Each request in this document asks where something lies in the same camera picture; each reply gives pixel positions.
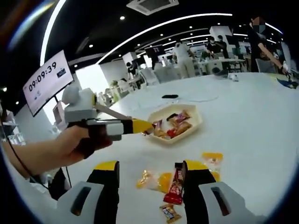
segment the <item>cable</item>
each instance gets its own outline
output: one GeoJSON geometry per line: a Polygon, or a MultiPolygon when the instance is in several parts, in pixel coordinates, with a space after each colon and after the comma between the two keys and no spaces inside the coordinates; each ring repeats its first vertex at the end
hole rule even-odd
{"type": "Polygon", "coordinates": [[[66,169],[67,177],[69,178],[69,183],[70,183],[70,187],[71,187],[71,179],[70,179],[70,175],[69,175],[69,169],[67,167],[65,167],[65,169],[66,169]]]}
{"type": "Polygon", "coordinates": [[[16,158],[18,159],[19,163],[22,165],[22,167],[24,168],[24,170],[29,174],[30,178],[31,178],[35,183],[39,183],[39,184],[41,184],[44,188],[46,188],[47,190],[49,190],[49,188],[47,188],[43,183],[38,182],[38,181],[33,177],[32,173],[29,171],[29,169],[26,167],[26,165],[25,165],[25,164],[22,162],[22,160],[19,158],[19,156],[17,155],[17,153],[16,153],[15,150],[14,150],[13,145],[11,144],[11,142],[10,142],[8,136],[6,135],[6,133],[5,133],[5,131],[4,131],[4,128],[3,128],[4,124],[3,124],[2,120],[0,120],[0,122],[1,122],[1,125],[2,125],[2,126],[1,126],[2,131],[3,131],[3,133],[4,133],[4,135],[5,135],[6,139],[7,139],[7,141],[8,141],[8,143],[9,143],[9,145],[10,145],[12,151],[14,152],[14,155],[16,156],[16,158]]]}

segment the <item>ceiling light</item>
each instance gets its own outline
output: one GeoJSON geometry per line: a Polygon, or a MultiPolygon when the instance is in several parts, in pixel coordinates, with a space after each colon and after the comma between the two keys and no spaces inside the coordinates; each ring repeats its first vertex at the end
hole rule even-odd
{"type": "Polygon", "coordinates": [[[194,44],[194,43],[203,43],[203,42],[207,42],[207,41],[206,40],[204,40],[204,41],[196,41],[196,42],[192,42],[192,43],[187,43],[187,45],[194,44]]]}
{"type": "Polygon", "coordinates": [[[138,34],[135,34],[134,36],[128,38],[127,40],[125,40],[124,42],[120,43],[119,45],[117,45],[115,48],[113,48],[111,51],[109,51],[107,54],[105,54],[100,60],[98,60],[96,62],[96,64],[99,64],[101,63],[102,61],[104,61],[109,55],[111,55],[113,52],[115,52],[118,48],[122,47],[123,45],[125,45],[126,43],[130,42],[131,40],[151,31],[151,30],[154,30],[158,27],[162,27],[164,25],[167,25],[167,24],[170,24],[170,23],[173,23],[173,22],[177,22],[177,21],[180,21],[180,20],[185,20],[185,19],[190,19],[190,18],[195,18],[195,17],[200,17],[200,16],[212,16],[212,15],[223,15],[223,16],[233,16],[232,14],[227,14],[227,13],[206,13],[206,14],[195,14],[195,15],[188,15],[188,16],[183,16],[183,17],[179,17],[179,18],[176,18],[176,19],[173,19],[173,20],[169,20],[169,21],[166,21],[166,22],[163,22],[163,23],[160,23],[158,25],[155,25],[153,27],[150,27],[148,29],[145,29],[144,31],[141,31],[140,33],[138,34]]]}
{"type": "Polygon", "coordinates": [[[40,66],[42,66],[45,63],[45,58],[46,58],[46,50],[47,50],[47,45],[50,37],[51,30],[53,28],[54,22],[61,10],[61,8],[64,6],[66,0],[60,0],[57,5],[55,6],[55,9],[52,12],[52,15],[49,19],[45,35],[43,36],[43,44],[42,44],[42,49],[41,49],[41,59],[40,59],[40,66]]]}
{"type": "Polygon", "coordinates": [[[235,36],[248,36],[247,34],[233,34],[235,36]]]}
{"type": "Polygon", "coordinates": [[[141,55],[144,55],[145,53],[146,53],[146,51],[138,54],[137,57],[140,57],[141,55]]]}
{"type": "Polygon", "coordinates": [[[192,36],[192,37],[183,38],[183,39],[181,39],[181,41],[194,39],[194,38],[197,38],[197,37],[206,37],[206,36],[211,36],[211,35],[210,34],[205,34],[205,35],[199,35],[199,36],[192,36]]]}
{"type": "Polygon", "coordinates": [[[271,42],[271,43],[276,43],[276,42],[274,42],[274,41],[272,41],[272,40],[268,40],[268,39],[267,39],[267,41],[269,41],[269,42],[271,42]]]}
{"type": "Polygon", "coordinates": [[[283,32],[281,32],[279,29],[277,29],[276,27],[274,27],[274,26],[271,26],[270,24],[268,24],[268,23],[266,23],[266,26],[268,26],[268,27],[271,27],[272,29],[274,29],[274,30],[276,30],[276,31],[278,31],[278,32],[280,32],[281,34],[283,34],[283,32]]]}
{"type": "Polygon", "coordinates": [[[176,41],[171,41],[171,42],[169,42],[169,43],[165,43],[165,44],[163,44],[162,46],[166,46],[166,45],[168,45],[168,44],[172,44],[172,43],[175,43],[176,41]]]}
{"type": "Polygon", "coordinates": [[[164,51],[168,51],[168,50],[171,50],[171,49],[174,49],[174,47],[172,47],[172,48],[167,48],[167,49],[165,49],[164,51]]]}

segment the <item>white table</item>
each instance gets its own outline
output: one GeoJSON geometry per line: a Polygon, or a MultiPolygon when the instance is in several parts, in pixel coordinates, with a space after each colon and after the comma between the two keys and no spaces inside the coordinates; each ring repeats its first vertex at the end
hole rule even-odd
{"type": "MultiPolygon", "coordinates": [[[[86,181],[98,163],[119,160],[117,223],[162,224],[166,218],[159,206],[164,204],[164,195],[135,188],[143,170],[173,171],[174,162],[200,160],[206,151],[221,152],[221,180],[244,197],[250,211],[269,216],[283,198],[298,163],[299,91],[283,87],[266,74],[238,73],[238,77],[239,82],[195,77],[131,93],[112,109],[147,119],[165,104],[163,95],[178,94],[183,98],[180,103],[197,105],[203,126],[171,147],[138,134],[123,136],[122,141],[70,166],[72,184],[86,181]],[[215,97],[209,102],[186,102],[215,97]]],[[[185,224],[184,206],[175,209],[183,216],[176,224],[185,224]]]]}

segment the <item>orange candy wrapper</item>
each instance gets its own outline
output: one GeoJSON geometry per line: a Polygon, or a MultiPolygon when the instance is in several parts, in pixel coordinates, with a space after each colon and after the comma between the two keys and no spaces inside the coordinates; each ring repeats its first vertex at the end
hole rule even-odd
{"type": "Polygon", "coordinates": [[[136,187],[138,189],[150,189],[160,191],[162,193],[168,193],[168,189],[171,184],[172,173],[155,174],[153,172],[145,170],[136,187]]]}
{"type": "Polygon", "coordinates": [[[176,211],[174,210],[173,204],[162,205],[160,207],[160,209],[162,210],[162,212],[166,216],[167,223],[172,223],[172,222],[177,221],[178,219],[181,218],[181,216],[178,213],[176,213],[176,211]]]}
{"type": "Polygon", "coordinates": [[[203,163],[206,165],[217,182],[220,182],[220,167],[223,160],[222,153],[203,153],[203,163]]]}

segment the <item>red candy wrapper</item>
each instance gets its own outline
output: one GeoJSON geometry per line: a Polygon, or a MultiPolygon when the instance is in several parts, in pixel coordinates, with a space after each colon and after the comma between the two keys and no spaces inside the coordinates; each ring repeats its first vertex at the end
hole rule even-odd
{"type": "Polygon", "coordinates": [[[183,171],[181,168],[176,169],[171,187],[169,192],[164,197],[164,202],[172,204],[182,204],[183,203],[183,171]]]}

